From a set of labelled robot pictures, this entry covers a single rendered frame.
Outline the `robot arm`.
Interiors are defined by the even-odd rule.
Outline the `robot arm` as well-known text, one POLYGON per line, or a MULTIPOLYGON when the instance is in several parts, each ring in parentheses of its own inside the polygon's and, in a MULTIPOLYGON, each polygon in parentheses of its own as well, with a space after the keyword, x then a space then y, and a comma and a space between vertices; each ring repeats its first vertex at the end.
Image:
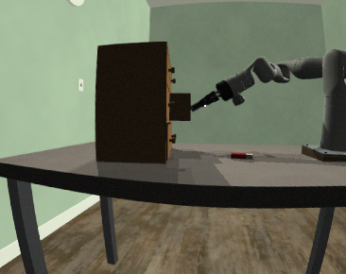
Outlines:
POLYGON ((308 57, 275 64, 269 63, 264 57, 256 58, 243 71, 224 79, 233 91, 235 106, 245 102, 240 93, 254 85, 252 72, 264 83, 271 80, 287 83, 291 73, 299 79, 322 77, 324 111, 320 148, 346 151, 346 50, 331 49, 324 58, 308 57))

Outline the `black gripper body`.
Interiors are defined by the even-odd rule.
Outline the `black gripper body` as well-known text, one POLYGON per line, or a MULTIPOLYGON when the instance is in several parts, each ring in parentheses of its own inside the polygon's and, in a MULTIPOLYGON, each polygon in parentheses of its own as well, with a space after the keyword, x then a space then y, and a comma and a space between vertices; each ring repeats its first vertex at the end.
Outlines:
POLYGON ((221 97, 224 101, 228 101, 229 99, 234 97, 233 91, 230 87, 230 85, 225 81, 222 80, 216 85, 217 92, 219 93, 218 97, 221 97))

